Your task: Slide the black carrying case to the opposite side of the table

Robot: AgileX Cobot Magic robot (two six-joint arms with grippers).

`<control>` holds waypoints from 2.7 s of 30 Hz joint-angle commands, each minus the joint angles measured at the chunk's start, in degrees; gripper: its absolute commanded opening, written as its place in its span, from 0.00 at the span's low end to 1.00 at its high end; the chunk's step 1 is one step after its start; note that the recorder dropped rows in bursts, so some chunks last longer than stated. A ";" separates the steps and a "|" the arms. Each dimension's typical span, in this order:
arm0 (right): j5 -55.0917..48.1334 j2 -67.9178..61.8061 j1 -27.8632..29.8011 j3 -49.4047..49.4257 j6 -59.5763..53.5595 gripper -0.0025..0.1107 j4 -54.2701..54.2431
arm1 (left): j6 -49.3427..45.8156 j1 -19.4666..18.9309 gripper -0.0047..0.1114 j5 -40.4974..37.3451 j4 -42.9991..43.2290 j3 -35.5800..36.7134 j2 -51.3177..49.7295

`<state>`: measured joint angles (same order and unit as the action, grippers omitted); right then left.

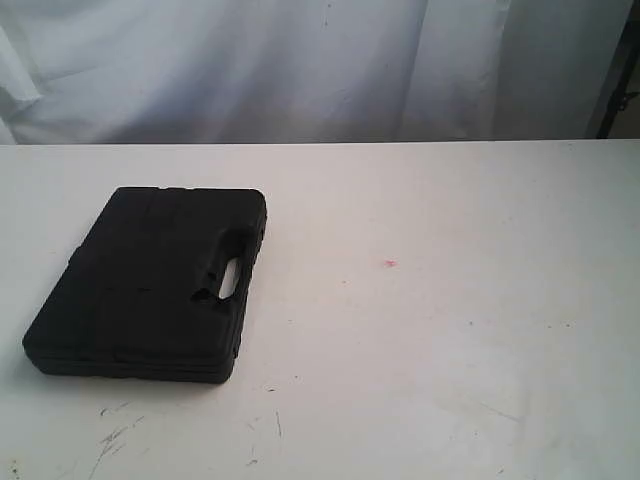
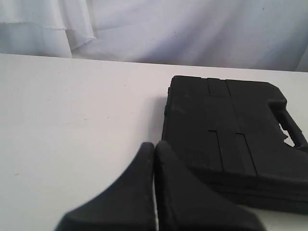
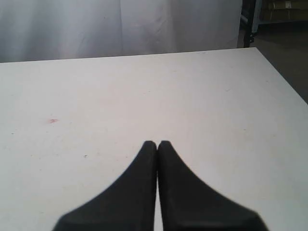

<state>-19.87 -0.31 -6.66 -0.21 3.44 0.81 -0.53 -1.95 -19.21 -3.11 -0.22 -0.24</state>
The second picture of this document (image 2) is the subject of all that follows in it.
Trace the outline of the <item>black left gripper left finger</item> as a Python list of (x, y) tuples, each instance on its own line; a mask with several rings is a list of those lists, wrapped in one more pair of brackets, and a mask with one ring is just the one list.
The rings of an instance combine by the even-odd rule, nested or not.
[(154, 231), (154, 145), (143, 142), (127, 169), (101, 194), (67, 212), (58, 231)]

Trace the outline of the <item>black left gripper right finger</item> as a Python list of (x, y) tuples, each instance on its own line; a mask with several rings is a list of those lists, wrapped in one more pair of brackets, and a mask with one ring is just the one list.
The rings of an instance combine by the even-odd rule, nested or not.
[(154, 154), (154, 185), (161, 231), (260, 231), (253, 213), (203, 184), (166, 141)]

